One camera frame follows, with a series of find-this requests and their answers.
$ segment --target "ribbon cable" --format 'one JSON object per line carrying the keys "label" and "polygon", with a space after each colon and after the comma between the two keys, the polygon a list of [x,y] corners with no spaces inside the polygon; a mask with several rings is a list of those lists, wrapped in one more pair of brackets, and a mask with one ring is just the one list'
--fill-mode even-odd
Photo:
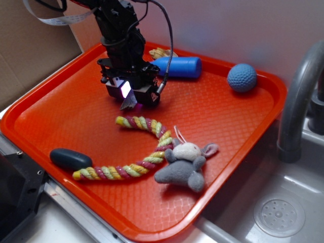
{"label": "ribbon cable", "polygon": [[39,19],[41,22],[49,25],[69,25],[69,24],[76,24],[84,21],[88,16],[93,14],[98,8],[94,8],[84,14],[79,14],[79,15],[70,15],[70,16],[62,16],[58,18],[53,18],[53,19],[41,19],[36,16],[36,14],[32,11],[29,1],[28,0],[23,0],[23,3],[26,7],[26,9],[37,19]]}

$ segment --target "stuffed animal ear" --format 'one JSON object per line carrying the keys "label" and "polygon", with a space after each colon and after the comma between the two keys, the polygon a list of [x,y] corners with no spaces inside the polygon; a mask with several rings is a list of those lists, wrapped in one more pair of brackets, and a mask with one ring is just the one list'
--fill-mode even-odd
{"label": "stuffed animal ear", "polygon": [[207,144],[201,151],[204,157],[210,157],[218,150],[218,145],[215,143]]}
{"label": "stuffed animal ear", "polygon": [[181,142],[180,142],[179,139],[174,138],[174,139],[172,140],[172,145],[173,145],[173,147],[176,147],[176,146],[178,146],[179,144],[181,144]]}

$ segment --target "screw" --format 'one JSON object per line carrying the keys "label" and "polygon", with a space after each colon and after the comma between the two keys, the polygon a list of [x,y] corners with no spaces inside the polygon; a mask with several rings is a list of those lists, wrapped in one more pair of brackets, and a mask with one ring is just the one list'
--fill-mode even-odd
{"label": "screw", "polygon": [[22,158],[22,156],[24,155],[24,152],[20,150],[17,152],[17,155],[19,158]]}

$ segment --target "faucet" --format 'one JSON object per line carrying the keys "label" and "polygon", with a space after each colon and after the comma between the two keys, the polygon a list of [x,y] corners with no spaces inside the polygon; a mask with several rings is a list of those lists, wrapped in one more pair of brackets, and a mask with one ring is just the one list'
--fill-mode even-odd
{"label": "faucet", "polygon": [[310,131],[324,135],[323,70],[324,40],[321,40],[304,56],[287,93],[277,141],[278,158],[281,161],[293,163],[300,159],[306,114],[310,116]]}

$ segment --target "knitted ball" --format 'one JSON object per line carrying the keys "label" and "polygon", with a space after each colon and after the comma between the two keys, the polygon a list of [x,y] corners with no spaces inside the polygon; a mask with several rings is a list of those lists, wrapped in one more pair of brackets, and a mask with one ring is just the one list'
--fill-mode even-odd
{"label": "knitted ball", "polygon": [[257,72],[248,64],[238,64],[231,68],[227,82],[237,92],[246,92],[257,84]]}

